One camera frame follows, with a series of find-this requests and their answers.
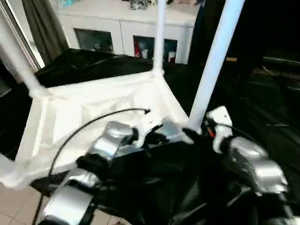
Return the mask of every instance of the black tarp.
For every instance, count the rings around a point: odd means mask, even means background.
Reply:
[[[37,77],[42,85],[52,87],[144,72],[151,67],[152,61],[129,56],[69,50],[41,69]],[[189,114],[203,68],[164,64],[164,70],[168,85]],[[297,80],[241,74],[234,64],[225,63],[209,105],[209,110],[225,105],[233,125],[266,148],[284,170],[295,202],[300,200],[299,87]],[[6,109],[1,112],[0,143],[12,150],[13,158],[31,101],[20,86],[0,98],[0,103]],[[100,189],[99,208],[133,225],[255,224],[252,195],[225,209],[231,180],[205,138],[192,147],[181,143],[161,146],[151,150],[150,157],[141,152],[116,159]],[[41,182],[35,182],[34,187],[41,190]]]

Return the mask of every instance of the white tent frame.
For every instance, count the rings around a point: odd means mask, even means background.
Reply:
[[[53,121],[46,120],[46,110],[49,104],[48,100],[50,98],[58,97],[60,94],[65,93],[66,90],[71,90],[71,92],[74,93],[74,91],[78,89],[91,91],[95,90],[95,87],[97,87],[96,90],[100,90],[106,85],[110,85],[110,87],[118,86],[118,90],[121,88],[122,90],[119,91],[119,93],[123,96],[124,91],[126,90],[126,88],[123,87],[126,84],[132,82],[151,83],[151,85],[156,88],[156,91],[159,91],[158,95],[162,102],[164,102],[164,105],[159,105],[159,103],[153,100],[153,96],[143,96],[143,98],[148,98],[148,101],[154,101],[154,105],[152,106],[155,109],[153,108],[153,111],[165,108],[169,113],[167,116],[171,116],[175,122],[183,122],[185,124],[188,122],[190,128],[200,131],[200,125],[225,59],[244,1],[245,0],[226,0],[189,119],[163,78],[165,0],[159,0],[157,6],[157,32],[154,44],[153,69],[151,71],[49,89],[44,88],[34,76],[22,48],[18,45],[18,42],[5,19],[0,15],[1,54],[3,54],[15,67],[16,72],[23,79],[25,85],[29,89],[30,96],[33,98],[30,114],[28,116],[16,160],[14,162],[10,161],[0,154],[0,182],[7,187],[17,190],[24,188],[29,185],[32,180],[43,177],[48,173],[48,168],[45,166],[45,163],[43,163],[43,160],[48,160],[51,156],[45,155],[43,157],[43,155],[41,155],[39,158],[38,154],[44,129],[43,127],[47,127],[44,126],[47,122],[48,125],[49,123],[51,125],[53,124]],[[58,130],[55,131],[59,131],[58,133],[61,134],[60,129],[66,130],[67,128],[72,130],[72,126],[73,124],[71,123],[64,127],[59,126]],[[74,166],[73,164],[75,164],[73,159],[76,157],[77,155],[75,155],[74,151],[65,152],[61,164],[56,165],[53,172],[60,173],[72,169]],[[25,168],[25,165],[23,164],[24,160],[32,160],[32,164],[28,164],[30,165],[29,168]]]
[[[245,0],[226,0],[225,2],[202,78],[199,83],[197,94],[194,99],[191,114],[189,116],[188,126],[194,130],[200,129],[244,2]],[[152,70],[154,76],[164,75],[164,20],[165,0],[159,0]],[[18,74],[29,89],[30,95],[34,96],[41,94],[43,92],[43,87],[34,76],[29,64],[26,62],[26,58],[24,57],[21,48],[15,41],[13,33],[4,24],[3,19],[0,24],[0,41],[1,47],[4,49],[6,55],[9,57]]]

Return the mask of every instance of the floor tile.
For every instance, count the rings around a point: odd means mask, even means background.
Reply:
[[[13,220],[10,222],[9,225],[25,225],[25,224],[21,223],[20,221],[17,221],[17,220],[15,220],[15,219],[13,219]]]
[[[15,219],[17,219],[18,221],[26,225],[31,225],[34,214],[38,206],[39,198],[40,198],[40,193],[38,191],[35,191],[33,194],[31,194],[28,197],[27,201],[24,203],[24,205],[16,214]],[[41,211],[44,209],[45,205],[47,204],[47,201],[48,199],[44,198]]]
[[[9,225],[12,218],[0,213],[0,224],[1,225]]]
[[[94,219],[91,222],[91,225],[107,225],[110,217],[111,216],[109,214],[97,210],[94,213]]]
[[[2,185],[0,187],[0,212],[13,218],[33,190],[28,187],[21,191],[14,191]]]
[[[118,222],[120,222],[120,225],[131,225],[125,219],[120,218],[120,217],[115,217],[115,216],[111,217],[111,219],[108,222],[108,225],[115,225],[115,224],[118,224]]]

